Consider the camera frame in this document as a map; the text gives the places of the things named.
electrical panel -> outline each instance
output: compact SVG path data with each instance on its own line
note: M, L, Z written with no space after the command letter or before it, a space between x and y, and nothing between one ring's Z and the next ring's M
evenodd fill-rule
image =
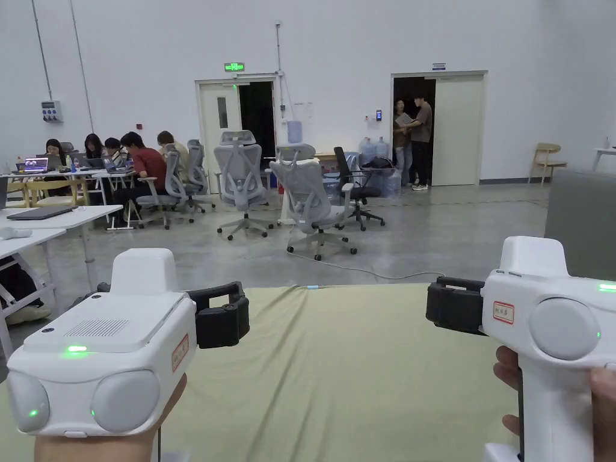
M64 122L62 119L62 109L60 108L59 101L43 101L41 103L41 110L43 111L43 120L45 122Z

speaker grille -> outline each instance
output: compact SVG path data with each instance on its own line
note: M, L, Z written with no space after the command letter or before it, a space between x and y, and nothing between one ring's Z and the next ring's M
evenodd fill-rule
M64 337L113 337L128 324L128 319L86 319Z

laptop screen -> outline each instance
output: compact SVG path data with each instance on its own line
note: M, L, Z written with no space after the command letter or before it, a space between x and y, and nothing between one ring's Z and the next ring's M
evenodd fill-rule
M47 157L30 157L25 161L23 171L27 173L41 173L47 171Z

chair base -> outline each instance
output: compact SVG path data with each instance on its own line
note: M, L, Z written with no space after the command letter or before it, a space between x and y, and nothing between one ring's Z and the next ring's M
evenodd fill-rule
M247 213L244 213L244 218L242 218L241 220L232 221L230 223L225 223L224 225L220 225L218 229L216 230L216 232L218 234L221 234L223 228L229 228L231 226L235 226L235 228L233 231L231 231L227 235L227 239L230 241L233 240L233 235L242 228L257 229L261 231L261 235L263 237L267 237L267 229L265 227L267 227L268 229L273 229L274 224L269 220L260 220L260 219L250 218Z
M312 244L315 245L315 254L314 259L317 261L321 260L321 247L325 245L325 243L334 244L339 247L343 247L351 251L351 254L355 255L357 253L357 249L354 248L351 244L349 244L349 239L345 236L340 236L336 234L326 233L324 230L319 229L317 233L310 234L301 238L291 238L289 239L289 243L286 247L286 251L289 253L293 253L295 251L294 246L301 244Z
M368 220L371 218L375 220L379 220L381 222L381 226L385 226L385 220L382 217L377 215L372 215L368 210L362 210L359 204L359 201L355 201L355 209L353 213L349 215L349 218L355 217L355 221L359 221L359 226L362 231L366 231L366 227L363 224L362 217L366 217Z

wooden chair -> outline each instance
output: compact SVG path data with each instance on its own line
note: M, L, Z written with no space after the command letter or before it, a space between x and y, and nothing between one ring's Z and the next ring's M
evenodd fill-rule
M25 183L21 182L13 182L9 183L6 188L7 194L14 192L21 192L23 199L20 201L6 201L7 209L18 209L18 208L28 208L30 207L30 198L28 196L28 191L26 189Z
M541 186L543 186L543 182L545 181L545 173L547 169L550 169L549 177L550 179L554 176L554 168L556 167L566 167L567 162L559 161L559 160L550 160L550 154L557 154L561 151L561 147L558 144L552 143L538 143L537 149L535 150L535 157L533 157L533 163L530 166L529 173L529 183L530 179L533 176L533 168L535 166L543 167L543 173L541 174Z
M26 183L30 193L32 207L45 207L51 205L88 205L87 196L77 190L82 183L77 180L33 181ZM49 196L49 191L60 188L71 188L70 196Z

